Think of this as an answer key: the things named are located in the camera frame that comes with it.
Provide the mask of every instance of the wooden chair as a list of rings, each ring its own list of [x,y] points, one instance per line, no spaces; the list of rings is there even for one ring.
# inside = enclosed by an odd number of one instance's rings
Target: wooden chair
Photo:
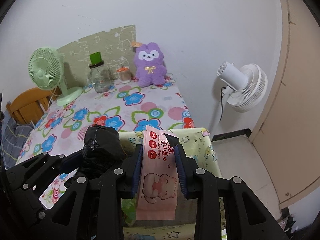
[[[61,94],[58,88],[55,94]],[[52,97],[53,100],[56,100],[57,97],[52,95],[53,90],[31,88],[20,94],[11,104],[8,103],[6,107],[17,123],[27,124],[32,121],[36,124],[44,114],[43,109],[45,111],[48,110],[50,98]]]

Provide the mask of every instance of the fan base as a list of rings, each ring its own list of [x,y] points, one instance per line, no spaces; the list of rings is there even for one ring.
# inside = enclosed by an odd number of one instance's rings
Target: fan base
[[[68,89],[68,93],[66,95],[61,94],[57,99],[58,106],[65,106],[71,103],[73,100],[78,98],[82,94],[83,90],[80,87],[73,87]]]

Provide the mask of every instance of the purple plush toy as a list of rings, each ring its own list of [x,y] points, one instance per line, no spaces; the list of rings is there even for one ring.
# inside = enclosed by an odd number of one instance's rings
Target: purple plush toy
[[[163,53],[158,44],[150,42],[136,49],[133,62],[137,67],[136,78],[140,87],[163,85],[167,69],[163,65]]]

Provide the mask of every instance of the gray floor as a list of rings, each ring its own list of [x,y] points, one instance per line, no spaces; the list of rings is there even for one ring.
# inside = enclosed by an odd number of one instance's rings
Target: gray floor
[[[213,142],[223,178],[239,176],[258,196],[275,219],[281,217],[279,199],[270,176],[245,135]]]

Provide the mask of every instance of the door edge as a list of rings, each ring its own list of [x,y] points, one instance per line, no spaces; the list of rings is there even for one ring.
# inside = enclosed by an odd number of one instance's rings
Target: door edge
[[[289,5],[288,5],[288,0],[280,0],[280,3],[281,3],[281,11],[282,11],[282,41],[281,41],[278,67],[276,70],[276,75],[275,75],[268,99],[264,105],[263,111],[255,127],[253,128],[251,135],[249,136],[250,142],[253,142],[254,138],[257,136],[263,123],[268,117],[268,114],[272,108],[272,105],[280,89],[285,66],[287,64],[289,42],[290,42]]]

